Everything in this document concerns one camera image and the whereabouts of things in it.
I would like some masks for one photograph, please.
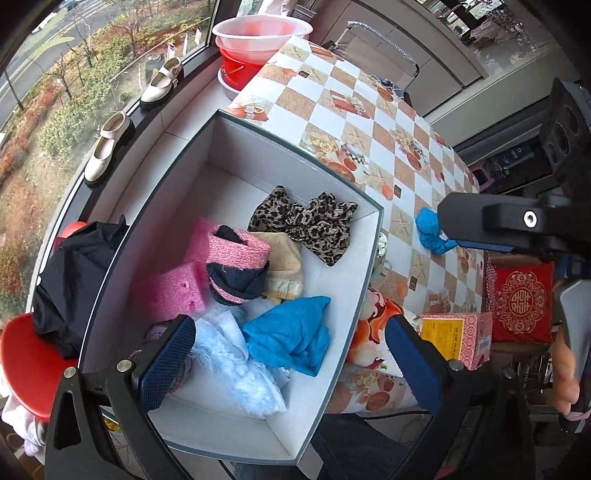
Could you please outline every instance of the beige towel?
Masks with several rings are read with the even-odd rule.
[[[300,245],[286,233],[250,232],[271,247],[269,270],[263,295],[281,303],[301,297],[304,274],[301,269]]]

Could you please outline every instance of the black cloth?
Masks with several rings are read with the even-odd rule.
[[[93,222],[66,238],[49,258],[33,294],[33,327],[63,358],[78,358],[90,312],[119,244],[119,224]]]

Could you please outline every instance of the shoe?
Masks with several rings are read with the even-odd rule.
[[[172,57],[165,61],[144,90],[139,106],[151,110],[166,103],[172,96],[173,89],[183,78],[184,69],[179,57]]]
[[[115,162],[115,154],[129,143],[134,134],[135,126],[123,112],[117,112],[105,122],[84,169],[84,182],[89,187],[96,187],[108,176],[106,173]]]

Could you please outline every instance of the cardboard box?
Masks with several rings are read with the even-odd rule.
[[[411,324],[446,360],[459,360],[475,370],[488,361],[492,343],[492,313],[422,315]]]
[[[358,204],[350,246],[334,267],[302,249],[304,296],[331,298],[324,316],[330,347],[318,376],[295,372],[282,389],[287,412],[266,420],[249,418],[225,402],[224,387],[206,374],[200,377],[200,404],[167,397],[150,419],[174,449],[295,465],[340,374],[374,263],[382,207],[304,151],[221,111],[176,159],[126,234],[92,313],[80,367],[83,372],[111,367],[140,344],[149,324],[128,301],[133,278],[181,264],[198,218],[246,230],[255,208],[278,184],[305,205],[323,191]]]

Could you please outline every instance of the barcode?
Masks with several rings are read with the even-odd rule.
[[[479,355],[485,353],[490,347],[491,347],[491,337],[490,336],[484,337],[478,343],[478,350],[476,351],[476,355],[479,356]]]

